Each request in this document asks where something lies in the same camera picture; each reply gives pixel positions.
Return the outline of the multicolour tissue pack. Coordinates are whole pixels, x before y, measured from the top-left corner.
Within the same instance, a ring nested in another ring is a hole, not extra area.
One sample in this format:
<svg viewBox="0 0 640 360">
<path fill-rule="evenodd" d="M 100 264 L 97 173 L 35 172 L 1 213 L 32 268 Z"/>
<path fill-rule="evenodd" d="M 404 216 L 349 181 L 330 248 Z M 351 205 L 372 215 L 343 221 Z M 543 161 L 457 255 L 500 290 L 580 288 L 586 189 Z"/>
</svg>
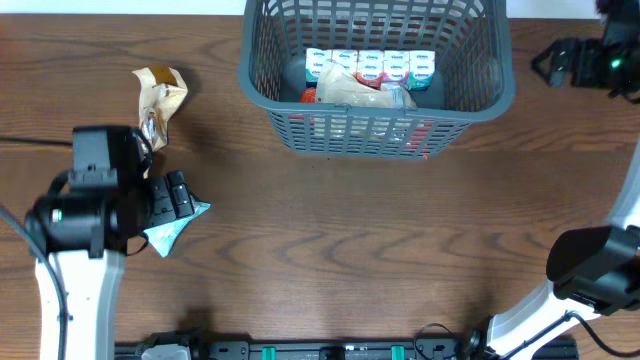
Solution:
<svg viewBox="0 0 640 360">
<path fill-rule="evenodd" d="M 372 88 L 397 83 L 409 91 L 425 91 L 433 80 L 436 54 L 430 50 L 351 50 L 308 48 L 305 82 L 315 87 L 325 62 L 343 66 L 356 80 Z"/>
</svg>

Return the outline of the orange spaghetti packet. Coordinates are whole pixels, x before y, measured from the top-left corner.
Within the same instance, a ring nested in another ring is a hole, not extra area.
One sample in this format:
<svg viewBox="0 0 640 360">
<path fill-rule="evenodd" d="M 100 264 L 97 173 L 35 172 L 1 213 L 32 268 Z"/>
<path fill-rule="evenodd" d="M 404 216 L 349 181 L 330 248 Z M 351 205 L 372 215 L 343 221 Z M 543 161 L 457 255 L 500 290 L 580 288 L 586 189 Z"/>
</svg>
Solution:
<svg viewBox="0 0 640 360">
<path fill-rule="evenodd" d="M 410 109 L 316 103 L 311 89 L 300 103 L 314 109 L 271 119 L 283 144 L 301 154 L 429 158 L 446 138 L 436 121 L 415 118 Z"/>
</svg>

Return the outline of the beige paper pouch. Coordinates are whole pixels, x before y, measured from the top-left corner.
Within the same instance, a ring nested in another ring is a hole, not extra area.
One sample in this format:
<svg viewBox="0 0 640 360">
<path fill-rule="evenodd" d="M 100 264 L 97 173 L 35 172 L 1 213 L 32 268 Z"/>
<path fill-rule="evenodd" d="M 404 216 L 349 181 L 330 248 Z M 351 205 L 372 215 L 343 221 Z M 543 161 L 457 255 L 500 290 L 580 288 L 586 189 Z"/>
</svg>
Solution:
<svg viewBox="0 0 640 360">
<path fill-rule="evenodd" d="M 331 61 L 326 61 L 320 71 L 315 102 L 336 106 L 417 109 L 417 104 L 403 85 L 391 82 L 382 83 L 380 89 L 372 88 L 360 83 L 344 66 Z"/>
</svg>

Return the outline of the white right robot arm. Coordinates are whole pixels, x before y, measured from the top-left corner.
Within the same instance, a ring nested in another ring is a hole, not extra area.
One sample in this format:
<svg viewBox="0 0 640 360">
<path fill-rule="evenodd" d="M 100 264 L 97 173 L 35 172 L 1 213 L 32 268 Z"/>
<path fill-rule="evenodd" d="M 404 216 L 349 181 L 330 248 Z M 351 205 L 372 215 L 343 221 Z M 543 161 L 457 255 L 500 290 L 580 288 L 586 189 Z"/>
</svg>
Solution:
<svg viewBox="0 0 640 360">
<path fill-rule="evenodd" d="M 551 87 L 565 75 L 578 88 L 606 89 L 610 97 L 639 102 L 639 4 L 599 1 L 605 19 L 599 39 L 565 38 L 531 62 Z M 606 223 L 564 232 L 554 243 L 545 281 L 504 313 L 492 316 L 458 350 L 459 359 L 567 359 L 573 350 L 557 342 L 576 325 L 639 308 L 639 158 L 632 158 L 623 188 Z"/>
</svg>

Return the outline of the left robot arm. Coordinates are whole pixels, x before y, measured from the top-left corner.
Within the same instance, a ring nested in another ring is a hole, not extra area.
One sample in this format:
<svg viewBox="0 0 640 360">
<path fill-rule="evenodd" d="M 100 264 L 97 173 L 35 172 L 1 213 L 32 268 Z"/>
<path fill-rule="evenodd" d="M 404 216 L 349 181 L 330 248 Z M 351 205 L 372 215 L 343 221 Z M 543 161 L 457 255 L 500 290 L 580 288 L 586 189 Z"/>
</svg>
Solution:
<svg viewBox="0 0 640 360">
<path fill-rule="evenodd" d="M 43 359 L 111 359 L 115 313 L 141 236 L 163 257 L 204 206 L 180 171 L 148 176 L 152 147 L 137 128 L 76 127 L 71 168 L 27 212 L 34 244 Z"/>
</svg>

